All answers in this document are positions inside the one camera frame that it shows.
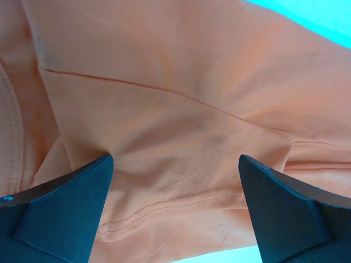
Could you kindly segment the orange t-shirt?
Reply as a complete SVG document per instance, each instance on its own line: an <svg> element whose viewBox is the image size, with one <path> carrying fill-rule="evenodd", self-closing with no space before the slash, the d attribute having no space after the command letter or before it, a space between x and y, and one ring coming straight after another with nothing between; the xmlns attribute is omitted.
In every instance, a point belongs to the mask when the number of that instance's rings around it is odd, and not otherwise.
<svg viewBox="0 0 351 263"><path fill-rule="evenodd" d="M246 1L1 1L1 195L106 153L91 262L253 246L241 155L350 196L350 50Z"/></svg>

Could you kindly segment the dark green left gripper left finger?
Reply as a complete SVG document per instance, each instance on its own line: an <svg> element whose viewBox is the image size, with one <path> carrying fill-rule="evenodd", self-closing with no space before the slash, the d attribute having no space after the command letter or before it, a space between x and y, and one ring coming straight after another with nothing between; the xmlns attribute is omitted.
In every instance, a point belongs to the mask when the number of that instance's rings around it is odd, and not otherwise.
<svg viewBox="0 0 351 263"><path fill-rule="evenodd" d="M1 197L1 262L88 262L113 174L104 155Z"/></svg>

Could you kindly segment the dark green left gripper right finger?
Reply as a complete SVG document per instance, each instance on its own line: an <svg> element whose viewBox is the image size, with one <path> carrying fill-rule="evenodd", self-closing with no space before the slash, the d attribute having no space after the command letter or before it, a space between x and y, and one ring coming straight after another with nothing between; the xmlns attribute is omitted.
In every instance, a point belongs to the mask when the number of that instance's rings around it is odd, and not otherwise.
<svg viewBox="0 0 351 263"><path fill-rule="evenodd" d="M263 262L350 262L350 198L248 155L239 173Z"/></svg>

